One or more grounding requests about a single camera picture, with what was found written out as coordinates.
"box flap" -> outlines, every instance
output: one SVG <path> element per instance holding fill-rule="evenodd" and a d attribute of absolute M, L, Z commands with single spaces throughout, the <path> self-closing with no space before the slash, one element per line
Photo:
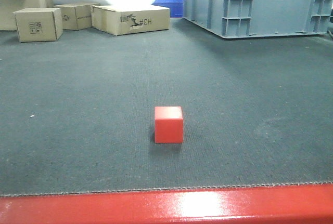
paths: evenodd
<path fill-rule="evenodd" d="M 166 7 L 153 6 L 153 5 L 146 5 L 146 6 L 109 5 L 109 6 L 93 6 L 93 7 L 114 12 L 134 12 L 134 11 L 152 11 L 152 10 L 168 9 Z"/>
<path fill-rule="evenodd" d="M 99 5 L 99 3 L 78 2 L 71 4 L 55 5 L 54 7 L 80 7 L 80 6 L 93 6 L 93 5 Z"/>

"red metal bar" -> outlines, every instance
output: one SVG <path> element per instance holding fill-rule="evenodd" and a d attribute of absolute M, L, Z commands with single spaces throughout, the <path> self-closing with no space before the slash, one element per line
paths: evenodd
<path fill-rule="evenodd" d="M 333 185 L 0 198 L 0 224 L 332 224 Z"/>

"gray plastic crate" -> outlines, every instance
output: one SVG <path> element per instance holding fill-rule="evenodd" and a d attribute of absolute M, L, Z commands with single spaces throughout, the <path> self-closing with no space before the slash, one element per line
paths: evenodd
<path fill-rule="evenodd" d="M 184 18 L 223 37 L 326 33 L 333 0 L 184 0 Z"/>

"red block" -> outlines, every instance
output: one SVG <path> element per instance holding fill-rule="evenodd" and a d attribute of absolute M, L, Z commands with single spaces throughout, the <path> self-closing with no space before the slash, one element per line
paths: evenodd
<path fill-rule="evenodd" d="M 155 107 L 155 143 L 183 142 L 181 107 Z"/>

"gray carpet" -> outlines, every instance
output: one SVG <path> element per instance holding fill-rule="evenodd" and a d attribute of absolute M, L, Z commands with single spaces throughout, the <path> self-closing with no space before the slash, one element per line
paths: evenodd
<path fill-rule="evenodd" d="M 0 195 L 333 180 L 331 39 L 171 23 L 0 32 Z M 154 106 L 183 107 L 183 144 L 153 142 Z"/>

